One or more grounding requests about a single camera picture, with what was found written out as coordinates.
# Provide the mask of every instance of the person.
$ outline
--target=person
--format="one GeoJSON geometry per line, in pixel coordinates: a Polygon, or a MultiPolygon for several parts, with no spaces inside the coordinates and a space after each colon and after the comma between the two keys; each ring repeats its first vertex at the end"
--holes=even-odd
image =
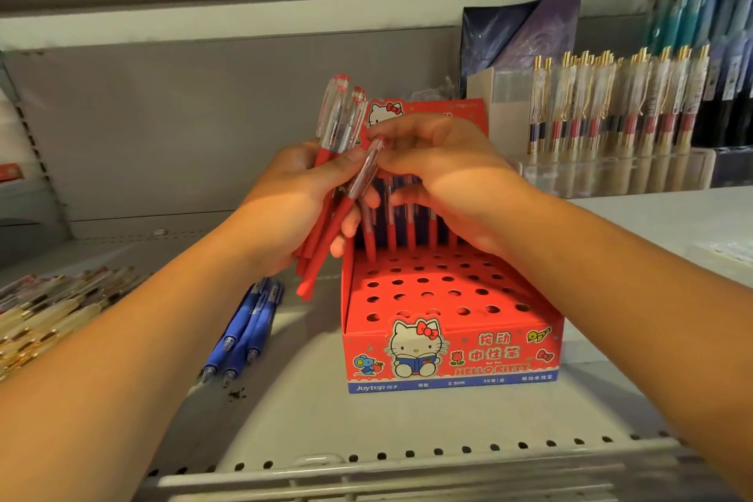
{"type": "MultiPolygon", "coordinates": [[[[541,193],[470,122],[409,115],[369,132],[391,140],[384,171],[422,179],[394,204],[433,207],[508,260],[753,500],[753,290],[541,193]]],[[[326,192],[364,159],[352,149],[309,168],[315,153],[314,142],[278,152],[217,229],[0,384],[0,500],[130,499],[250,282],[291,264],[326,192]]],[[[343,235],[357,225],[354,211],[343,235]]]]}

